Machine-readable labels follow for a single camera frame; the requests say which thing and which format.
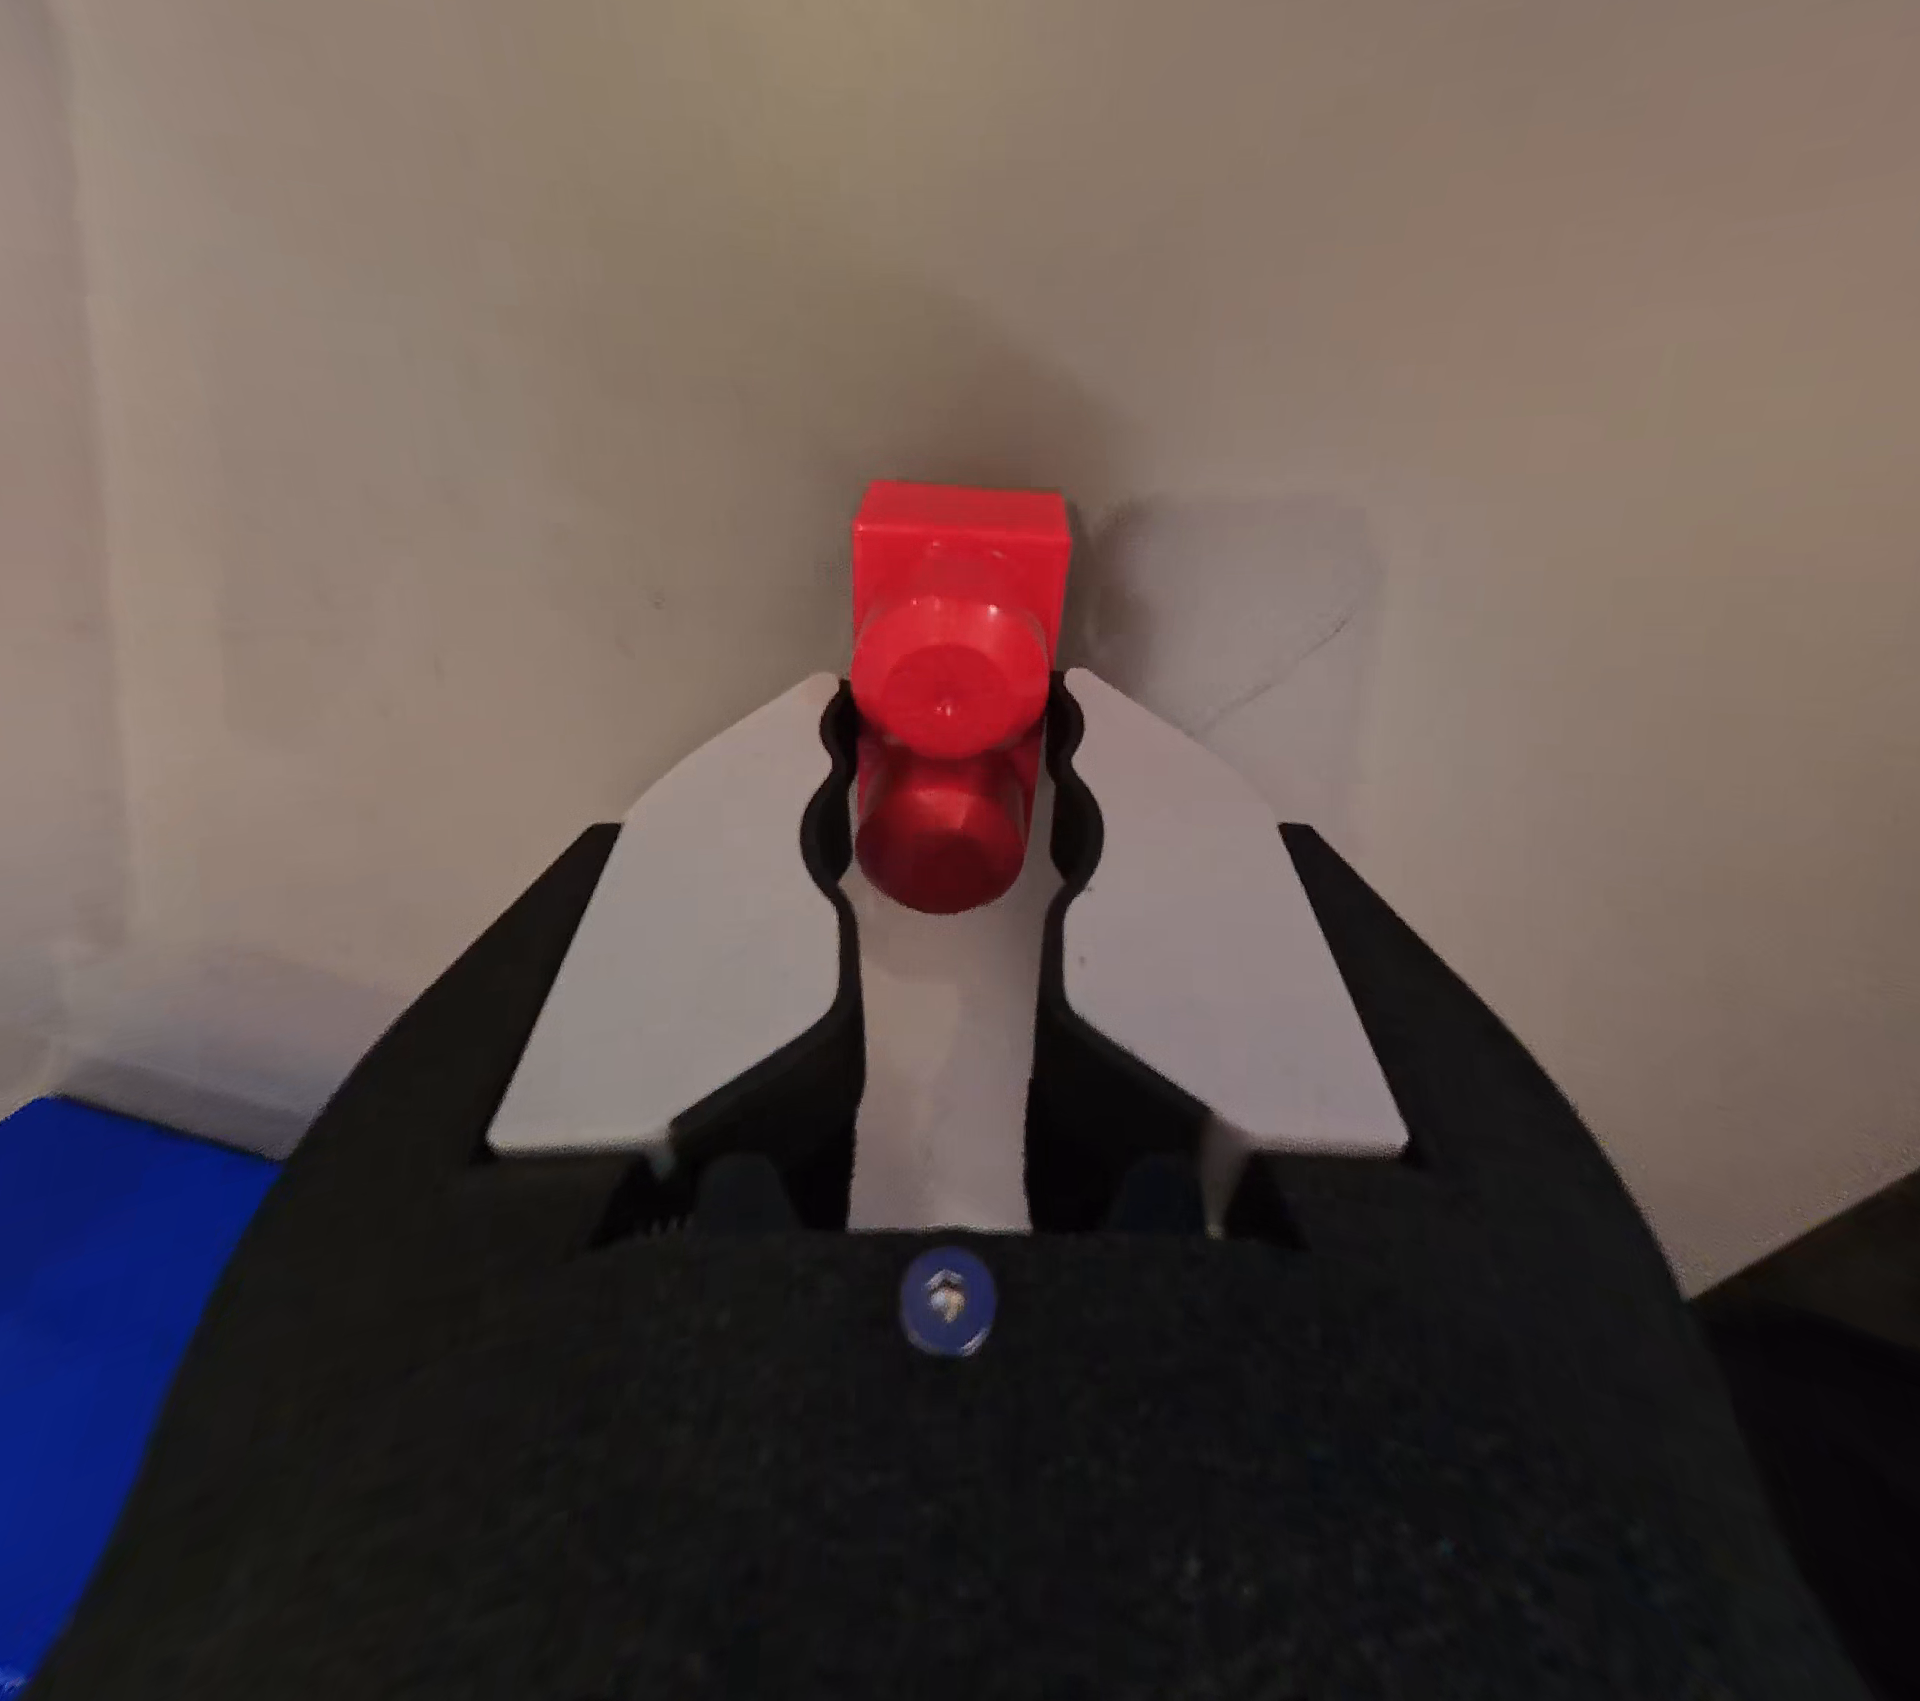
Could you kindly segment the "person's dark trousers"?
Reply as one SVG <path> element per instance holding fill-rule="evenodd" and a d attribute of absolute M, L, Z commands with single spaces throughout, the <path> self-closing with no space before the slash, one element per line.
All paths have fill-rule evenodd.
<path fill-rule="evenodd" d="M 1766 1501 L 1877 1695 L 1920 1692 L 1920 1177 L 1689 1302 Z"/>

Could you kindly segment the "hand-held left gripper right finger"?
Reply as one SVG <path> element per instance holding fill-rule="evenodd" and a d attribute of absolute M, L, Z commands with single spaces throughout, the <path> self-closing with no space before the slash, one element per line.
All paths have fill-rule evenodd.
<path fill-rule="evenodd" d="M 1277 1161 L 1406 1162 L 1366 1035 L 1274 804 L 1092 668 L 1054 680 L 1054 786 L 1022 1116 L 1034 1233 L 1095 1233 L 1166 1184 L 1171 1229 L 1284 1229 Z"/>

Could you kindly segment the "blue plastic bin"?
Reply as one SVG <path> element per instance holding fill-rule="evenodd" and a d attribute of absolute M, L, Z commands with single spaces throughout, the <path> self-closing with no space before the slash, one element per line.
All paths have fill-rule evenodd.
<path fill-rule="evenodd" d="M 0 1692 L 24 1695 L 134 1496 L 276 1162 L 70 1096 L 0 1124 Z"/>

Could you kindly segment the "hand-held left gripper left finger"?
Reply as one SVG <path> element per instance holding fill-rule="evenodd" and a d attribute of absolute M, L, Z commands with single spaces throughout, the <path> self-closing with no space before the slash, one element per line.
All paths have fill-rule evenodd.
<path fill-rule="evenodd" d="M 848 772 L 848 691 L 825 668 L 637 792 L 493 1111 L 493 1154 L 622 1154 L 672 1195 L 758 1154 L 805 1229 L 848 1225 L 869 1087 Z"/>

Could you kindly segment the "grey desk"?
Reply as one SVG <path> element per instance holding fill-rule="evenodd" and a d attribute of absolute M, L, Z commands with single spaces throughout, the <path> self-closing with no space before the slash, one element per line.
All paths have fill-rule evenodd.
<path fill-rule="evenodd" d="M 877 474 L 1708 1286 L 1915 1171 L 1915 0 L 6 0 L 6 1096 L 299 1139 Z"/>

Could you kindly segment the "red two-stud toy block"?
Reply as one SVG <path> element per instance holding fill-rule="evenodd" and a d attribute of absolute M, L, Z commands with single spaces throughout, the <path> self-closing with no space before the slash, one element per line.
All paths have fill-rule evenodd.
<path fill-rule="evenodd" d="M 848 518 L 854 861 L 925 918 L 1026 863 L 1068 591 L 1054 489 L 874 481 Z"/>

